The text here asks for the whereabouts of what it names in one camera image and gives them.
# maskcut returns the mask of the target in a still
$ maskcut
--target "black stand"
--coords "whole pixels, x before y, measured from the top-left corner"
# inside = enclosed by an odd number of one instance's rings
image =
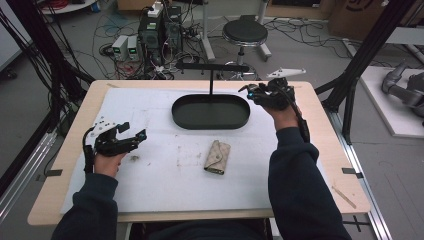
[[[244,126],[250,116],[249,104],[243,98],[229,94],[213,94],[213,72],[247,72],[247,66],[219,64],[176,64],[178,69],[210,70],[209,94],[185,95],[172,105],[174,122],[185,129],[237,129]]]
[[[415,0],[390,1],[342,75],[315,89],[316,94],[321,94],[333,88],[328,98],[322,102],[323,107],[331,112],[337,112],[346,98],[342,134],[348,144],[352,144],[350,127],[356,84],[414,3]]]

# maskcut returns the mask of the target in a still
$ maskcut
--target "round stool seat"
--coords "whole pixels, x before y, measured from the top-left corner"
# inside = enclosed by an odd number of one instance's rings
[[[268,30],[256,21],[234,20],[225,24],[222,35],[234,45],[253,47],[266,41]]]

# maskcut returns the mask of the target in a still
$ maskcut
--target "power strip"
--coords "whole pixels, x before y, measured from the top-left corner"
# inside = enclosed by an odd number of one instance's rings
[[[148,11],[147,16],[149,17],[159,17],[160,12],[163,9],[163,4],[160,1],[156,1],[153,5],[153,11]]]

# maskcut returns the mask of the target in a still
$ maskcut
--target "black stool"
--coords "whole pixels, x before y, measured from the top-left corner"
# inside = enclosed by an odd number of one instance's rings
[[[224,72],[220,78],[226,80],[258,80],[258,74],[252,66],[243,62],[244,47],[256,47],[262,45],[268,37],[267,29],[260,23],[250,19],[239,19],[228,22],[222,30],[222,36],[228,42],[240,46],[237,61],[231,61],[226,65],[244,65],[250,68],[249,72]]]

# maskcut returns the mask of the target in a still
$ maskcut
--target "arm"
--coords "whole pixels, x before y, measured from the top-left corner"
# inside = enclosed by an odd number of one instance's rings
[[[73,196],[73,207],[63,216],[52,239],[115,239],[118,208],[113,200],[114,178],[125,154],[96,155],[95,173],[87,174],[84,186]]]
[[[282,237],[351,239],[315,165],[318,150],[303,141],[293,110],[266,110],[277,130],[278,147],[270,159],[268,191]]]

